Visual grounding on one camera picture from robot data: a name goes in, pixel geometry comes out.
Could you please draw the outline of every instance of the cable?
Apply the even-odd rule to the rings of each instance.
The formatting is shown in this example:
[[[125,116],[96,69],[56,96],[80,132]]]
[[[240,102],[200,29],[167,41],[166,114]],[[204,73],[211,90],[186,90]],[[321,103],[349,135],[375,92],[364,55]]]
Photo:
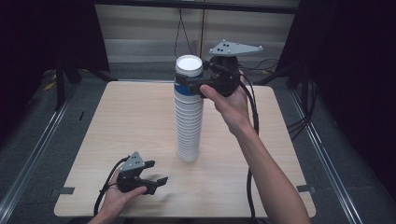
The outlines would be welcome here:
[[[108,190],[108,188],[110,188],[111,186],[115,185],[115,184],[111,184],[108,185],[108,182],[111,179],[111,176],[113,176],[114,172],[116,171],[117,167],[122,163],[122,162],[126,162],[129,159],[128,157],[125,157],[123,159],[121,159],[119,162],[117,162],[117,164],[113,167],[113,169],[111,170],[110,174],[108,175],[108,178],[105,182],[105,184],[103,185],[102,189],[99,190],[99,196],[96,199],[96,203],[95,203],[95,207],[93,208],[93,215],[96,216],[98,214],[98,210],[99,210],[99,204],[103,199],[103,196],[105,195],[106,191]]]
[[[269,66],[269,67],[265,67],[265,68],[259,68],[259,66],[263,63],[263,62],[268,62],[268,61],[276,61],[276,63],[274,63],[273,65]],[[249,68],[249,67],[245,67],[244,65],[240,66],[242,71],[254,71],[254,70],[266,70],[266,69],[271,69],[275,66],[277,66],[277,64],[279,63],[279,59],[264,59],[261,60],[259,62],[259,64],[257,64],[255,67],[253,68]]]
[[[295,134],[292,138],[291,141],[294,140],[300,133],[301,131],[306,127],[306,125],[308,124],[309,120],[311,120],[312,114],[314,112],[314,108],[315,108],[315,104],[316,104],[316,100],[318,97],[318,88],[316,87],[314,81],[311,79],[311,90],[310,90],[310,94],[311,94],[311,98],[312,98],[312,103],[311,103],[311,107],[309,109],[309,111],[307,111],[306,115],[300,119],[299,121],[288,125],[288,128],[294,127],[298,124],[297,128],[294,128],[293,130],[289,131],[289,133],[294,133],[295,131],[298,130],[297,134]]]
[[[187,45],[189,46],[190,54],[192,55],[192,50],[191,50],[191,47],[190,47],[190,41],[189,41],[189,38],[187,37],[186,28],[184,27],[183,17],[181,16],[181,8],[178,9],[178,15],[179,15],[179,19],[178,19],[177,35],[176,35],[175,49],[174,49],[174,54],[175,54],[176,58],[178,58],[177,54],[176,54],[176,49],[177,49],[177,40],[178,40],[178,32],[180,30],[180,24],[183,27],[184,36],[186,36]]]
[[[254,96],[253,86],[251,85],[250,80],[245,75],[240,74],[240,76],[242,76],[246,79],[246,81],[248,82],[248,84],[251,88],[251,91],[252,91],[252,94],[250,94],[250,92],[248,91],[248,88],[245,86],[245,84],[239,80],[239,86],[245,91],[245,93],[247,94],[247,98],[250,101],[254,130],[256,131],[257,134],[259,134],[259,130],[260,130],[259,114],[257,113],[256,99]],[[256,219],[256,211],[254,209],[253,198],[251,196],[251,178],[252,177],[253,177],[253,173],[251,173],[251,170],[249,168],[247,170],[247,201],[248,201],[248,205],[250,207],[250,223],[258,224],[259,222]]]

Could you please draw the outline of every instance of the black curtain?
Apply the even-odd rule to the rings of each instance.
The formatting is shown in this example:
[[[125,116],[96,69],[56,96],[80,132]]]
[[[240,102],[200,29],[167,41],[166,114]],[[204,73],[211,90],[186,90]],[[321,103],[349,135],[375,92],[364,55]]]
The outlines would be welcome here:
[[[300,7],[323,13],[296,15],[278,68],[303,62],[288,73],[290,86],[315,80],[350,144],[396,199],[396,7],[370,0]]]
[[[18,122],[43,73],[61,57],[109,71],[94,4],[73,1],[0,2],[0,134]]]

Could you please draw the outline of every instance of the blue label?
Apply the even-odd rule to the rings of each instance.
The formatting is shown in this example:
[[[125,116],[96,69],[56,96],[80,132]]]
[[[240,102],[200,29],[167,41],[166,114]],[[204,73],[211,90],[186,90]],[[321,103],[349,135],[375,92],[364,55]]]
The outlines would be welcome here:
[[[196,76],[196,77],[203,77],[203,76],[204,76],[204,73],[201,73],[199,76]],[[175,90],[182,95],[186,95],[186,96],[195,95],[190,92],[189,88],[186,85],[182,85],[180,83],[177,83],[176,81],[175,81]]]

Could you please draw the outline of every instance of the hand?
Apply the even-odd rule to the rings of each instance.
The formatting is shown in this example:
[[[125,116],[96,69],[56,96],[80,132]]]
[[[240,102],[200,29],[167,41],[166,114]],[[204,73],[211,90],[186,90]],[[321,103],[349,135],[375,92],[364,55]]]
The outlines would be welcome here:
[[[202,85],[200,91],[215,103],[216,109],[222,115],[232,134],[237,135],[246,125],[251,127],[248,117],[248,98],[241,87],[238,87],[229,97],[223,97],[207,85]]]
[[[139,187],[125,193],[121,192],[117,185],[115,185],[119,173],[120,169],[117,169],[110,182],[108,182],[108,185],[111,185],[111,187],[106,192],[102,208],[90,223],[110,223],[116,220],[129,201],[146,192],[146,187]]]

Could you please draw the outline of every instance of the wooden table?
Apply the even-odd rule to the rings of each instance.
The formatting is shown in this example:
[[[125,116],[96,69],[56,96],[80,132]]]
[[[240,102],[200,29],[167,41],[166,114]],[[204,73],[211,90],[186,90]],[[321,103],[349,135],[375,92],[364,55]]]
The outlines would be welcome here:
[[[274,92],[254,87],[260,115],[260,137],[294,186],[305,185]],[[184,162],[177,156],[172,83],[110,82],[102,96],[76,160],[64,184],[72,195],[60,195],[59,217],[89,217],[112,167],[138,151],[156,161],[141,177],[169,176],[155,195],[132,200],[122,217],[250,217],[246,193],[248,166],[220,113],[205,100],[200,155]],[[252,184],[257,217],[266,217]],[[309,192],[300,193],[309,216],[316,213]]]

